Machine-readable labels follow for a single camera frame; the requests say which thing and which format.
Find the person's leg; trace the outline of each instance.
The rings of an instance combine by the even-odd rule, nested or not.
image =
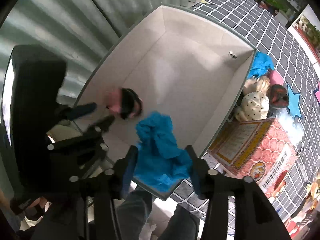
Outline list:
[[[138,240],[140,232],[151,213],[152,202],[156,199],[151,193],[137,186],[125,201],[118,206],[117,216],[122,240]]]
[[[198,236],[199,225],[199,218],[177,205],[167,228],[158,240],[195,240]]]

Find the black device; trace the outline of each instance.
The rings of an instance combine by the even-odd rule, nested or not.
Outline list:
[[[41,68],[48,71],[42,71],[40,79],[34,75]],[[3,112],[9,117],[9,121],[5,122],[11,142],[8,147],[14,150],[23,189],[15,193],[10,206],[16,214],[20,214],[33,201],[44,196],[52,204],[34,228],[31,239],[87,240],[87,198],[91,196],[95,205],[95,239],[121,240],[113,200],[126,196],[138,150],[131,146],[126,157],[118,160],[112,169],[90,178],[106,157],[108,146],[101,135],[108,131],[114,116],[107,116],[90,125],[82,136],[55,143],[48,140],[46,132],[60,120],[76,119],[95,109],[94,103],[71,109],[55,102],[65,71],[65,63],[40,46],[19,45],[12,51],[5,77],[5,86],[6,80],[10,82],[11,99],[10,102],[3,101],[4,104],[10,103],[10,111],[4,109]],[[49,81],[54,74],[56,79]],[[45,106],[36,105],[43,93],[36,93],[35,88],[37,85],[44,86],[43,80],[47,81],[46,89],[49,91]],[[24,95],[23,100],[17,100],[21,94]],[[33,118],[43,119],[26,120],[24,111],[28,111]],[[25,125],[29,126],[28,135],[23,133]],[[28,151],[26,154],[23,149],[28,147],[35,152],[29,154]],[[226,239],[228,196],[236,199],[236,240],[254,240],[257,236],[263,240],[290,239],[273,206],[251,177],[241,180],[225,177],[210,169],[205,160],[197,158],[192,146],[187,146],[186,150],[193,161],[191,180],[195,192],[201,199],[209,199],[202,240],[212,239],[213,236],[216,240]],[[29,165],[36,167],[33,163],[40,156],[45,160],[42,171],[46,169],[46,172],[41,174],[41,179],[33,179],[28,175],[28,172],[33,172]],[[26,157],[29,158],[27,162],[21,161]]]

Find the gray curtain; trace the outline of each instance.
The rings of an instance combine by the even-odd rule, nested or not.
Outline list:
[[[161,3],[195,0],[19,0],[0,29],[0,89],[12,48],[41,44],[68,62],[58,101],[73,105],[119,37]]]

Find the checkered tablecloth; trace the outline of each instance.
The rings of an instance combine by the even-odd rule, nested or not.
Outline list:
[[[305,130],[305,136],[296,148],[298,159],[285,177],[285,190],[273,203],[282,220],[286,220],[300,205],[305,194],[305,182],[313,180],[319,165],[319,113],[320,107],[314,95],[318,88],[317,76],[302,47],[271,14],[258,8],[254,0],[207,0],[190,9],[208,18],[225,23],[247,38],[259,51],[268,54],[278,72],[294,93],[301,93],[299,107],[302,119],[295,117]],[[204,156],[210,168],[223,171],[209,154]],[[189,180],[175,190],[171,197],[180,205],[205,219],[208,200],[199,200]],[[234,234],[235,201],[229,198],[228,234]]]

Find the crumpled blue fabric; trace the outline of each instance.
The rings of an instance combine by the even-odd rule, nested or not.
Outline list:
[[[257,51],[247,79],[252,76],[259,78],[267,73],[269,68],[275,69],[271,58],[267,54]]]
[[[190,177],[192,161],[187,151],[177,146],[170,116],[152,112],[137,124],[136,130],[140,139],[136,178],[166,192],[179,179]]]

